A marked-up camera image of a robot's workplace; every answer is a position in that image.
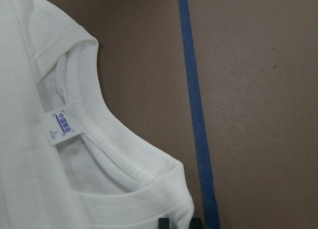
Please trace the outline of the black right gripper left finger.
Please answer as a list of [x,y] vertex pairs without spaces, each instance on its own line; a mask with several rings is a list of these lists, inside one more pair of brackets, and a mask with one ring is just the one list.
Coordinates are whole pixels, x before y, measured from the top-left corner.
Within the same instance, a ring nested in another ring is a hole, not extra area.
[[158,219],[158,229],[170,229],[170,219],[169,218],[159,218]]

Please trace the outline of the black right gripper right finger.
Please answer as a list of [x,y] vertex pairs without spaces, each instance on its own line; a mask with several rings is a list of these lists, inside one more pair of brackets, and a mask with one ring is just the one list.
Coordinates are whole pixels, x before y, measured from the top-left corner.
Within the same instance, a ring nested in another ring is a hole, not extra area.
[[189,229],[204,229],[202,220],[200,218],[192,218]]

